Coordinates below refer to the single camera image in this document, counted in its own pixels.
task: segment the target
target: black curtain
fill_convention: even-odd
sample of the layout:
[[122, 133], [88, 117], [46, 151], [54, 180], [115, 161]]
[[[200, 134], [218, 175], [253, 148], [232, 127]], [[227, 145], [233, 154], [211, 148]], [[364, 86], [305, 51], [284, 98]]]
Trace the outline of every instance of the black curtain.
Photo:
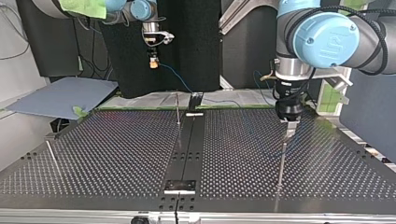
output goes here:
[[[193, 91], [219, 89], [220, 0], [158, 1], [161, 27], [174, 41], [159, 47], [161, 63], [170, 65]], [[108, 53], [118, 76], [123, 97], [133, 98], [153, 91], [187, 91], [169, 69], [149, 68], [148, 47], [141, 36], [141, 21], [101, 25]]]

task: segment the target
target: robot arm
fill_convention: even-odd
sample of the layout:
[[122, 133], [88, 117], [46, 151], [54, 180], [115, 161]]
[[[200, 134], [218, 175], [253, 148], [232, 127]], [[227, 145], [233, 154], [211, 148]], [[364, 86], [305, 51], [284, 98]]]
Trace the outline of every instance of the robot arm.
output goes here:
[[[77, 13], [63, 11], [59, 1], [33, 0], [33, 2], [41, 11], [54, 18], [83, 17]], [[142, 37], [148, 45], [149, 65], [151, 68], [157, 68], [160, 61], [157, 47], [161, 44], [167, 45], [175, 38], [172, 34], [160, 30], [159, 22], [164, 18], [158, 17], [157, 0], [134, 0], [132, 2], [106, 0], [106, 9], [106, 18], [100, 20], [104, 24], [129, 24], [130, 21], [142, 21]]]
[[[308, 80], [315, 78], [316, 68], [344, 66], [367, 75], [396, 73], [396, 64], [387, 63], [388, 56], [396, 58], [396, 45], [392, 44], [396, 41], [396, 18], [380, 17], [370, 26], [359, 17], [313, 11], [319, 7], [320, 0], [289, 0], [279, 5], [276, 112], [282, 120], [296, 121], [301, 116], [300, 97]], [[378, 33], [385, 37], [382, 43]]]

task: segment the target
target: gray panel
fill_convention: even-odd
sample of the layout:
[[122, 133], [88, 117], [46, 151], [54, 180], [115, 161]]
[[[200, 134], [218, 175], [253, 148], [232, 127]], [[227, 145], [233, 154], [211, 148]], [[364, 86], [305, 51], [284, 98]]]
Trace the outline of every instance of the gray panel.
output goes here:
[[349, 105], [343, 106], [341, 123], [391, 161], [396, 161], [396, 77], [368, 77], [353, 70], [350, 80], [353, 86], [346, 92]]
[[278, 192], [285, 132], [275, 110], [206, 111], [194, 211], [396, 214], [396, 174], [309, 112], [287, 149]]
[[[223, 12], [232, 1], [223, 0]], [[270, 73], [270, 60], [276, 56], [276, 10], [253, 9], [223, 37], [223, 76], [237, 89], [257, 88], [253, 71]]]
[[3, 208], [159, 210], [175, 111], [98, 112], [0, 174]]

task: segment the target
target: blue cable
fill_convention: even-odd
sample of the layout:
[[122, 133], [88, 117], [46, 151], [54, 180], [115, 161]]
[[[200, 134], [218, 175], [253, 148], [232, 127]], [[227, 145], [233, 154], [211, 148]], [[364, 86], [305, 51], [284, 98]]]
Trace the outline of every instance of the blue cable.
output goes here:
[[169, 70], [171, 70], [173, 72], [173, 74], [178, 77], [178, 79], [180, 79], [181, 83], [183, 83], [184, 87], [191, 93], [193, 93], [193, 91], [190, 89], [190, 87], [186, 84], [186, 82], [184, 81], [183, 77], [181, 77], [176, 71], [175, 69], [173, 69], [173, 67], [160, 63], [160, 66], [168, 68]]

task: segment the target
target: metal frame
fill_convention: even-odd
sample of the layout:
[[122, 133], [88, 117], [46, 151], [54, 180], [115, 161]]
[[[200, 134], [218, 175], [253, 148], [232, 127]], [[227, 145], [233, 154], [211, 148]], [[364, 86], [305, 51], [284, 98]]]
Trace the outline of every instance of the metal frame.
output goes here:
[[[175, 223], [175, 214], [129, 211], [61, 211], [0, 209], [0, 223], [131, 223], [147, 217], [150, 224]], [[178, 223], [396, 223], [396, 217], [351, 214], [252, 214], [178, 212]]]
[[279, 0], [234, 0], [219, 21], [220, 32], [227, 35], [251, 10], [256, 7], [278, 9]]

